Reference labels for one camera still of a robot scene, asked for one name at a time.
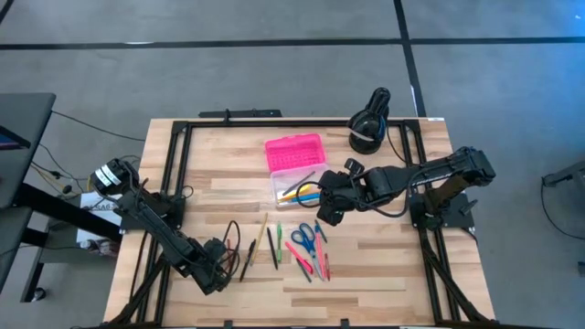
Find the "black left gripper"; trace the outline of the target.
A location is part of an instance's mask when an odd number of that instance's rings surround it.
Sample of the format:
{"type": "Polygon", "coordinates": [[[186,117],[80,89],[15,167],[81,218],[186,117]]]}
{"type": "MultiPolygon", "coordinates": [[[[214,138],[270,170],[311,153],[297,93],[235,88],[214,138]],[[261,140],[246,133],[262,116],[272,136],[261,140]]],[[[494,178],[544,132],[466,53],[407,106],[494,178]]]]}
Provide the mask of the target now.
{"type": "Polygon", "coordinates": [[[221,292],[230,281],[230,274],[224,269],[222,257],[228,249],[220,239],[213,238],[200,244],[193,238],[187,239],[194,250],[188,255],[188,276],[191,276],[205,295],[221,292]]]}

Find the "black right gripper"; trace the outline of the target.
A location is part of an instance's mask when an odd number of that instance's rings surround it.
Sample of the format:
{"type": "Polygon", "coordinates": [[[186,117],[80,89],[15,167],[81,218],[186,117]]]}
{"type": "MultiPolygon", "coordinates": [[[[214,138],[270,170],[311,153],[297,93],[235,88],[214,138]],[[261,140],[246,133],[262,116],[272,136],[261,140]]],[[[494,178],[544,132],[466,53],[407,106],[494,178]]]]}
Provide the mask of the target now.
{"type": "Polygon", "coordinates": [[[366,169],[355,159],[346,161],[346,171],[326,170],[319,179],[319,218],[338,225],[343,220],[343,210],[366,210],[372,205],[371,187],[367,181],[372,168],[366,169]]]}

